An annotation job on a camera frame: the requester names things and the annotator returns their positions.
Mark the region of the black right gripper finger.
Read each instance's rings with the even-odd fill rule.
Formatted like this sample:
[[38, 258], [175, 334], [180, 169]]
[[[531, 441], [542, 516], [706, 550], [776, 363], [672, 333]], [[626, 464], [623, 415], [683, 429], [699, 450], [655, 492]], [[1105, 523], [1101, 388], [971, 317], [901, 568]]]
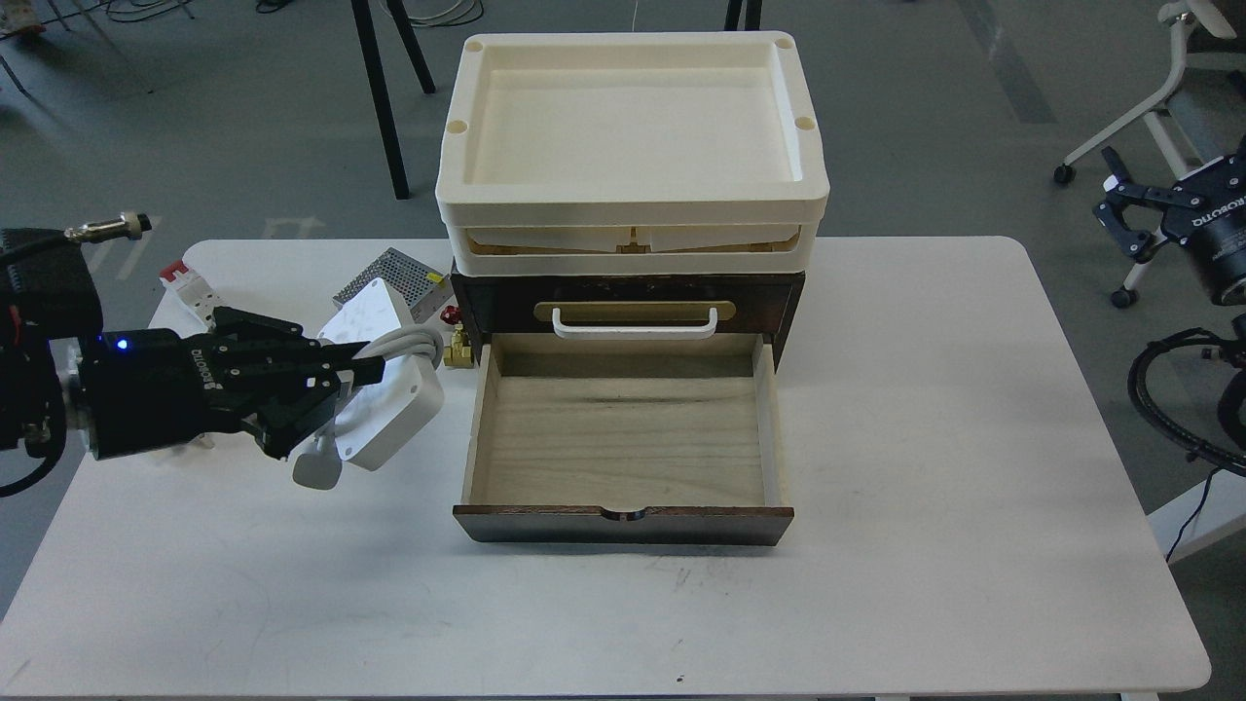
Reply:
[[1202, 195], [1184, 194], [1176, 191], [1176, 186], [1171, 188], [1140, 186], [1126, 171], [1116, 148], [1101, 148], [1101, 157], [1111, 172], [1111, 177], [1104, 183], [1103, 215], [1111, 213], [1114, 217], [1121, 217], [1126, 205], [1144, 205], [1163, 212], [1176, 207], [1181, 213], [1189, 213], [1197, 210], [1202, 203]]
[[1166, 212], [1174, 207], [1172, 203], [1153, 203], [1153, 200], [1101, 200], [1093, 208], [1100, 227], [1116, 242], [1120, 252], [1135, 263], [1153, 261], [1158, 250], [1169, 243], [1169, 237], [1164, 227], [1158, 227], [1155, 232], [1144, 232], [1139, 228], [1126, 227], [1124, 212], [1130, 205], [1143, 205], [1146, 208]]

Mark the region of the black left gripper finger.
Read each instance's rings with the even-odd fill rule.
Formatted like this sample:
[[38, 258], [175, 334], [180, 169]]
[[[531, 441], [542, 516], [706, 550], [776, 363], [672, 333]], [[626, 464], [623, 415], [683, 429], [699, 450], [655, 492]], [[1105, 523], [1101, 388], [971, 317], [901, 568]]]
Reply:
[[339, 379], [214, 387], [204, 392], [204, 427], [209, 433], [252, 435], [265, 456], [284, 459], [333, 418], [339, 393]]
[[304, 337], [297, 322], [216, 308], [212, 327], [201, 332], [201, 376], [216, 387], [287, 388], [314, 387], [321, 379], [349, 371], [356, 385], [378, 385], [385, 359], [360, 356], [366, 346], [330, 345]]

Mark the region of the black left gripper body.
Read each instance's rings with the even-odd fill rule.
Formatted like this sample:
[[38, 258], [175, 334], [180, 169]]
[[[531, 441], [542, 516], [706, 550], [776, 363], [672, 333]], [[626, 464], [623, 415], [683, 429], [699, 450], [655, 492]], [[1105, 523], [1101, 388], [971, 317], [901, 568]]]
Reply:
[[209, 433], [209, 346], [208, 334], [179, 337], [169, 329], [80, 337], [77, 377], [93, 457], [133, 456]]

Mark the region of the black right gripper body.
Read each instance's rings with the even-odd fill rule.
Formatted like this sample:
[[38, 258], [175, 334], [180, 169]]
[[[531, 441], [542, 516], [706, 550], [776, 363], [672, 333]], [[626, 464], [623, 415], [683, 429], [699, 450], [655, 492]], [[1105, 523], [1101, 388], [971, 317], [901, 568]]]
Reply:
[[1216, 306], [1244, 303], [1244, 156], [1227, 154], [1187, 173], [1172, 191], [1197, 199], [1192, 208], [1171, 205], [1164, 234], [1187, 253], [1202, 291]]

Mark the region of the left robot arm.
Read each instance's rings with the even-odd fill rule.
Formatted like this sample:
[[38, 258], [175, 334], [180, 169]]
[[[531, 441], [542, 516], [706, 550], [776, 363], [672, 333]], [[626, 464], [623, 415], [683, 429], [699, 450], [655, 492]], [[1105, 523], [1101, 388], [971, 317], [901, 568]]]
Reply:
[[214, 308], [206, 332], [107, 332], [86, 243], [140, 240], [147, 214], [2, 232], [2, 448], [25, 448], [31, 473], [2, 487], [17, 496], [44, 481], [82, 430], [98, 459], [186, 445], [208, 433], [249, 433], [275, 459], [333, 421], [350, 379], [378, 385], [385, 362], [363, 342], [325, 345], [297, 322]]

